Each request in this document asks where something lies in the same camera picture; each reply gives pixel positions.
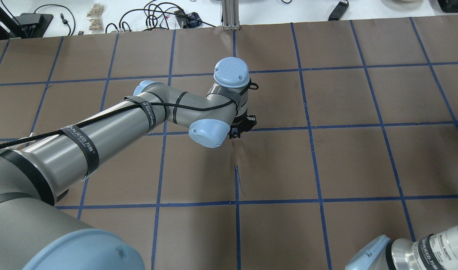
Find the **robotic arm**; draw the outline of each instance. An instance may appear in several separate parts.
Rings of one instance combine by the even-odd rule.
[[[234,57],[215,66],[205,98],[143,81],[134,96],[22,150],[0,150],[0,269],[144,269],[134,248],[53,207],[57,196],[165,120],[210,148],[257,122],[247,115],[251,82]]]

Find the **white floor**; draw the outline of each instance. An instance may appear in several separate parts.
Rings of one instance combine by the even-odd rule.
[[[417,0],[403,2],[401,0],[349,0],[350,7],[342,19],[374,19],[396,17],[420,17],[443,15],[437,0]],[[104,27],[108,23],[119,24],[121,16],[131,9],[143,8],[149,0],[101,0],[96,1],[106,6],[102,15]],[[201,19],[216,26],[221,25],[221,2],[218,0],[156,0],[155,3],[173,2],[181,6],[186,13],[197,12]],[[330,12],[339,0],[293,0],[290,4],[283,4],[281,0],[239,0],[239,19],[243,24],[280,24],[288,22],[315,22],[326,21]],[[4,3],[11,12],[18,16],[23,12],[33,12],[40,5],[65,5],[74,13],[76,31],[83,30],[84,34],[101,33],[89,31],[89,22],[86,14],[92,7],[93,1],[88,0],[5,0]],[[59,14],[73,25],[71,15],[61,7],[47,7],[41,13],[54,14],[54,20],[45,36],[64,36],[68,33],[67,26],[62,24]],[[128,14],[127,21],[135,31],[145,29],[145,15],[143,11]],[[176,27],[172,16],[169,19],[170,28]]]

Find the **black power adapter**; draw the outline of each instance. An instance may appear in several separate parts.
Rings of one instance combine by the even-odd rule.
[[[349,1],[347,1],[347,3],[339,2],[337,4],[337,6],[335,6],[335,8],[332,11],[332,13],[330,14],[329,20],[330,21],[338,21],[338,20],[340,20],[342,18],[342,16],[344,15],[344,13],[345,13],[345,11],[347,10],[348,7],[349,7]]]

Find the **light blue joint cap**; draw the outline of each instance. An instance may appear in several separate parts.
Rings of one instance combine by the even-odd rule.
[[[249,68],[244,60],[236,57],[226,57],[220,60],[214,68],[215,82],[227,88],[241,88],[249,81]]]
[[[136,87],[136,89],[134,90],[134,96],[137,96],[138,94],[142,93],[145,87],[148,87],[151,84],[162,84],[162,82],[154,82],[151,80],[142,81],[140,82],[138,87]]]
[[[139,253],[117,235],[102,229],[80,229],[53,241],[23,270],[144,270]]]
[[[222,145],[229,131],[230,125],[224,121],[200,119],[189,127],[189,137],[207,148],[217,148]]]
[[[349,261],[345,270],[368,270],[389,242],[390,239],[385,235],[374,239]]]

